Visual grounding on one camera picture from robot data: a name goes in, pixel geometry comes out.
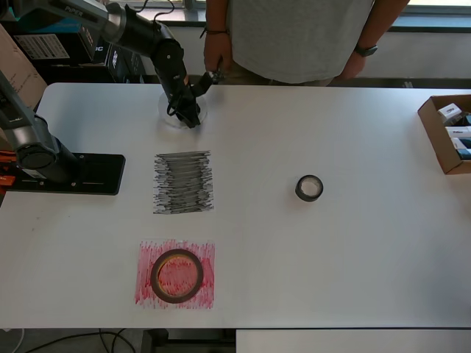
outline floor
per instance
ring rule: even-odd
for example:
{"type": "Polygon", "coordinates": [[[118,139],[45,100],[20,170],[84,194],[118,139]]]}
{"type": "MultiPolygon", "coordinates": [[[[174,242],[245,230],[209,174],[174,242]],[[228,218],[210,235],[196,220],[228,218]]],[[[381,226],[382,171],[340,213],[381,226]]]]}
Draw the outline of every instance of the floor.
{"type": "MultiPolygon", "coordinates": [[[[68,335],[78,335],[82,333],[97,332],[97,329],[26,329],[23,343],[16,353],[24,353],[29,349],[56,340],[68,335]]],[[[118,329],[106,329],[106,331],[117,332],[118,329]]],[[[122,332],[135,348],[136,352],[141,351],[142,329],[127,329],[122,332]]],[[[21,336],[20,329],[13,329],[5,332],[0,329],[0,353],[11,353],[18,344],[21,336]]],[[[113,336],[104,335],[108,350],[111,350],[113,336]]],[[[55,343],[53,346],[38,350],[38,353],[106,353],[99,336],[80,337],[55,343]]],[[[130,348],[121,340],[116,341],[115,353],[129,353],[130,348]]]]}

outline person's arm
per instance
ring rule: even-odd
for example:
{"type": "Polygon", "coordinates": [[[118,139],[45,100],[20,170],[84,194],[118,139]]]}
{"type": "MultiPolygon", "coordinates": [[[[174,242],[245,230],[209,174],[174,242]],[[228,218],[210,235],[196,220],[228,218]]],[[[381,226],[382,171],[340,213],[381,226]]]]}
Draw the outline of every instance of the person's arm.
{"type": "MultiPolygon", "coordinates": [[[[375,46],[408,3],[409,0],[375,0],[375,4],[358,39],[358,46],[362,49],[369,49],[375,46]]],[[[339,75],[339,79],[352,79],[363,70],[365,62],[366,58],[353,52],[344,70],[339,75]]]]}
{"type": "MultiPolygon", "coordinates": [[[[208,31],[225,31],[227,17],[227,0],[206,1],[206,27],[208,31]]],[[[232,63],[232,46],[226,33],[206,34],[205,65],[208,71],[217,71],[219,62],[224,70],[230,69],[232,63]]]]}

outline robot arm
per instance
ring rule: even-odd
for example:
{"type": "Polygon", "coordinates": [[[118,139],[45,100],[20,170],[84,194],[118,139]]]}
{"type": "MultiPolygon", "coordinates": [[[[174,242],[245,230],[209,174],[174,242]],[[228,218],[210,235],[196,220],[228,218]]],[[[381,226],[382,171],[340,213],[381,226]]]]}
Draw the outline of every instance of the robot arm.
{"type": "Polygon", "coordinates": [[[10,0],[10,6],[17,17],[42,9],[73,18],[98,29],[106,41],[150,57],[169,100],[169,115],[175,114],[190,128],[199,125],[196,97],[208,90],[212,79],[206,73],[201,84],[191,86],[183,63],[183,49],[164,24],[139,16],[127,5],[104,6],[94,0],[10,0]]]}
{"type": "MultiPolygon", "coordinates": [[[[94,0],[0,0],[0,18],[9,7],[16,17],[43,9],[74,18],[98,29],[106,41],[150,57],[169,100],[167,113],[176,115],[190,128],[199,125],[196,97],[208,90],[212,78],[205,73],[198,85],[190,84],[183,49],[165,25],[139,16],[129,6],[104,6],[94,0]]],[[[44,119],[24,106],[1,72],[0,128],[13,146],[18,164],[33,177],[64,183],[79,173],[76,157],[49,133],[44,119]]]]}

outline wristwatch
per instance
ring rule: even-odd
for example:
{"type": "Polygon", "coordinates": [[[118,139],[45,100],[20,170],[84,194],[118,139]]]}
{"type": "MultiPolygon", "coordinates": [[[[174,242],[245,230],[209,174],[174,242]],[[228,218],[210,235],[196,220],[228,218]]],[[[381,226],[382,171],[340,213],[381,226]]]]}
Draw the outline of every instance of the wristwatch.
{"type": "Polygon", "coordinates": [[[355,47],[355,53],[360,54],[362,57],[368,57],[373,55],[378,50],[378,46],[373,46],[368,49],[361,48],[358,44],[355,47]]]}

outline bracelet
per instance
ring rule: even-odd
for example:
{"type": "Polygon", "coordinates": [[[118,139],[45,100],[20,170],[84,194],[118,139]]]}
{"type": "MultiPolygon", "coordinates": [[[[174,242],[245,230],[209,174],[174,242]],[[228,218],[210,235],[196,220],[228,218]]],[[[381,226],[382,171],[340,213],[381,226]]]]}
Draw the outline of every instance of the bracelet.
{"type": "Polygon", "coordinates": [[[199,36],[199,38],[201,39],[203,37],[203,35],[208,34],[208,35],[222,35],[222,34],[225,34],[225,35],[228,35],[229,34],[229,29],[226,29],[225,31],[210,31],[208,30],[207,27],[205,27],[203,29],[203,32],[201,32],[201,35],[199,36]]]}

